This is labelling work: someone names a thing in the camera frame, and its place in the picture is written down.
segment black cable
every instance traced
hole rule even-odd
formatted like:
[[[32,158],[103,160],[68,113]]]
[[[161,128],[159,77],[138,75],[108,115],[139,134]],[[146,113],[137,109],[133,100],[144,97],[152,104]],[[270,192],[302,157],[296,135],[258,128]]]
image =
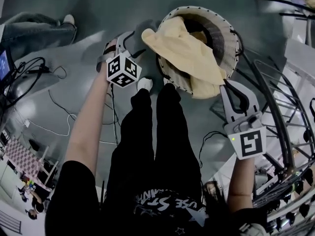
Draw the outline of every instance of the black cable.
[[[28,94],[29,91],[34,87],[34,85],[35,85],[36,82],[38,81],[38,79],[39,79],[39,77],[41,76],[41,74],[42,74],[42,71],[39,70],[38,75],[37,75],[35,81],[31,84],[30,88],[29,88],[25,93],[23,93],[20,97],[18,97],[16,100],[14,100],[12,103],[10,103],[9,105],[6,105],[4,109],[6,110],[6,109],[12,107],[12,106],[15,105],[20,99],[22,99],[26,94]]]
[[[50,90],[48,90],[49,93],[49,97],[52,100],[52,102],[57,105],[58,107],[60,107],[61,109],[65,110],[67,112],[68,115],[70,115],[70,117],[75,121],[75,118],[72,117],[72,115],[68,112],[67,109],[65,109],[64,107],[60,106],[56,101],[54,101],[54,99],[52,98],[51,94],[50,94]]]
[[[115,117],[117,116],[116,115],[116,111],[115,111],[115,104],[114,104],[114,85],[111,84],[111,91],[112,91],[112,102],[113,102],[113,111],[114,111],[114,134],[115,134],[115,140],[116,140],[116,145],[118,146],[118,138],[117,138],[117,130],[116,130],[116,120],[115,120]]]
[[[43,63],[42,63],[40,66],[45,67],[46,60],[45,60],[43,57],[38,57],[38,58],[35,58],[35,59],[31,59],[30,61],[24,63],[23,71],[22,71],[22,72],[19,72],[20,75],[19,75],[18,77],[16,77],[16,78],[13,80],[13,82],[16,81],[18,78],[20,78],[20,77],[21,77],[24,73],[26,73],[27,71],[33,69],[33,65],[34,65],[35,63],[37,63],[38,61],[40,61],[40,60],[43,61]],[[30,64],[28,67],[25,68],[25,66],[26,66],[28,63],[32,62],[32,61],[34,61],[34,62],[33,62],[32,64]]]
[[[202,161],[201,161],[201,159],[200,159],[203,146],[205,145],[206,141],[207,141],[208,139],[210,139],[211,137],[213,137],[214,135],[222,135],[222,136],[224,136],[224,137],[227,138],[227,135],[225,135],[225,134],[223,134],[223,133],[221,133],[221,132],[219,132],[219,131],[211,131],[211,132],[209,132],[208,134],[206,134],[206,135],[203,137],[203,139],[202,139],[202,145],[201,145],[201,148],[200,148],[200,151],[199,151],[200,168],[202,168],[202,166],[203,166],[203,163],[202,163]]]
[[[116,121],[113,121],[113,122],[111,122],[111,123],[102,123],[102,125],[112,125],[112,124],[114,124],[114,123],[116,123]]]
[[[116,117],[116,119],[117,119],[117,123],[118,123],[118,125],[119,125],[119,127],[121,127],[121,125],[120,125],[120,123],[119,123],[119,118],[118,118],[118,115],[117,115],[117,113],[116,113],[116,111],[114,111],[114,115],[115,115],[115,117]]]
[[[315,9],[309,8],[309,7],[301,5],[301,4],[297,4],[297,3],[290,2],[290,1],[286,1],[286,0],[265,0],[265,1],[280,2],[280,3],[284,3],[284,4],[295,6],[296,8],[307,10],[307,11],[309,11],[311,13],[315,13]]]
[[[35,63],[38,62],[39,60],[42,60],[43,62],[45,62],[45,59],[43,57],[37,57],[37,58],[31,59],[27,62],[21,62],[18,68],[16,68],[15,65],[14,65],[14,67],[16,68],[18,73],[22,73],[22,72],[24,72],[26,65],[31,63],[34,60],[35,60]]]
[[[105,103],[105,105],[106,105],[107,107],[109,107],[111,110],[113,110],[113,108],[112,108],[111,106],[109,106],[108,104]]]
[[[52,73],[55,73],[55,71],[58,70],[59,68],[61,68],[64,71],[64,77],[60,77],[59,75],[57,75],[57,77],[61,80],[64,80],[67,77],[67,72],[65,71],[65,69],[61,65],[58,66]]]

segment woven basket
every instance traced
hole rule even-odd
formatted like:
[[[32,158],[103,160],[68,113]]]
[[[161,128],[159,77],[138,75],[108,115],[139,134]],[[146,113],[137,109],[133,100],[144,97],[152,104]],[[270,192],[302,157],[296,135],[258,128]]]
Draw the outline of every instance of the woven basket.
[[[232,25],[217,13],[196,6],[178,7],[171,11],[162,23],[176,16],[181,16],[184,20],[197,21],[204,27],[212,39],[210,47],[213,49],[217,64],[226,71],[227,78],[230,78],[238,62],[238,56],[243,53],[241,38]],[[192,94],[189,74],[180,71],[159,55],[157,55],[157,66],[163,77],[178,88]]]

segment screen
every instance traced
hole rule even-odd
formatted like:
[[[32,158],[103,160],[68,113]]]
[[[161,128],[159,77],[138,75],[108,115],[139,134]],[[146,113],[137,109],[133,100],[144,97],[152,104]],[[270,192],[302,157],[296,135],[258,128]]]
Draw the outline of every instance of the screen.
[[[1,53],[0,55],[0,80],[3,80],[4,77],[9,73],[10,66],[8,62],[8,58],[6,56],[6,51]]]

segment white sneaker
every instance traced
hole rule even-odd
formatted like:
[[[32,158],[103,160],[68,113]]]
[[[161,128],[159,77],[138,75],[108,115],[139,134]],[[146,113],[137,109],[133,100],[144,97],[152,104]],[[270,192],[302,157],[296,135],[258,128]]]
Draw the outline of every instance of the white sneaker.
[[[146,89],[150,92],[150,90],[153,87],[153,81],[147,78],[142,78],[141,80],[138,81],[138,91],[140,89]]]
[[[68,14],[63,19],[64,23],[71,23],[74,25],[74,17],[71,14]]]
[[[172,84],[175,88],[177,88],[173,83],[171,83],[168,79],[166,78],[163,78],[163,82],[164,82],[164,85],[166,85],[167,83],[169,84]]]

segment black pants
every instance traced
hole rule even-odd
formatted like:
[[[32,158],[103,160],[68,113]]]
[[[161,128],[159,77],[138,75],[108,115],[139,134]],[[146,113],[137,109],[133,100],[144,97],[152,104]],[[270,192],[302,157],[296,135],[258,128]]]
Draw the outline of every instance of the black pants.
[[[121,142],[112,155],[105,202],[109,206],[123,202],[126,208],[135,195],[151,188],[201,199],[200,168],[190,146],[180,100],[171,84],[166,84],[158,95],[154,160],[149,92],[141,89],[131,98],[132,110],[122,122]]]

